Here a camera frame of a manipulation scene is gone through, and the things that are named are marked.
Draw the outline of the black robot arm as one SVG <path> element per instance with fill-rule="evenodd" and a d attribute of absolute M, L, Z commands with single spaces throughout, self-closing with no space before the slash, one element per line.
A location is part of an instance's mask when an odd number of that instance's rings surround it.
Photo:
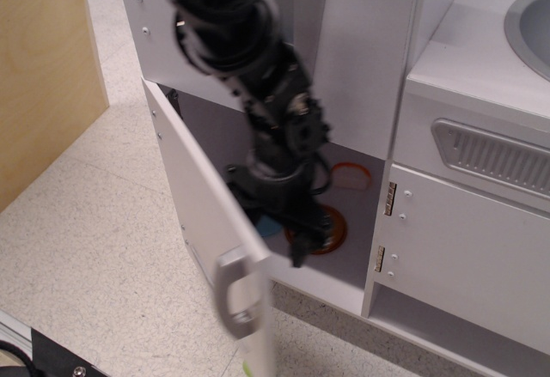
<path fill-rule="evenodd" d="M 330 215 L 317 202 L 328 165 L 321 147 L 329 125 L 311 81 L 284 41 L 274 0 L 170 0 L 188 62 L 241 101 L 254 145 L 243 165 L 226 169 L 229 189 L 252 220 L 269 216 L 291 232 L 295 267 L 329 246 Z"/>

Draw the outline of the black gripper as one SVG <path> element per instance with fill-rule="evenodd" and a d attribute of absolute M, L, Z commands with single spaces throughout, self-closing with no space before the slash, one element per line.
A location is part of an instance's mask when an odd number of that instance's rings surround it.
<path fill-rule="evenodd" d="M 248 160 L 225 168 L 228 186 L 246 211 L 267 214 L 291 229 L 290 257 L 294 268 L 316 252 L 320 240 L 333 234 L 333 222 L 316 196 L 327 191 L 332 177 L 323 160 Z"/>

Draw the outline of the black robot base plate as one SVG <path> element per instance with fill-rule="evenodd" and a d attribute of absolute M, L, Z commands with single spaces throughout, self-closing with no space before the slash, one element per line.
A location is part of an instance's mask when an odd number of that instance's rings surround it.
<path fill-rule="evenodd" d="M 2 376 L 107 376 L 43 333 L 1 311 Z"/>

